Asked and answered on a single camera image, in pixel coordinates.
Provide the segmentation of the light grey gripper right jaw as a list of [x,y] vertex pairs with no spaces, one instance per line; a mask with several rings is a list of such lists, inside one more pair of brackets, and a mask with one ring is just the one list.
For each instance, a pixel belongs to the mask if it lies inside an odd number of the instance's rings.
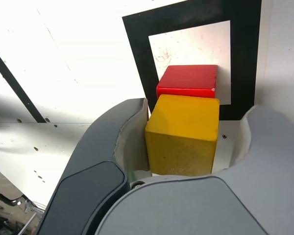
[[294,235],[294,123],[251,108],[230,165],[144,184],[119,199],[98,235]]

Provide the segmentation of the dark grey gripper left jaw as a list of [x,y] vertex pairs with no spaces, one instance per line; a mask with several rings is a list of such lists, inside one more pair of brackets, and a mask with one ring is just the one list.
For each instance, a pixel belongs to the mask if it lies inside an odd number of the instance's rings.
[[75,147],[37,230],[93,235],[130,184],[151,176],[145,141],[148,103],[128,99],[96,119]]

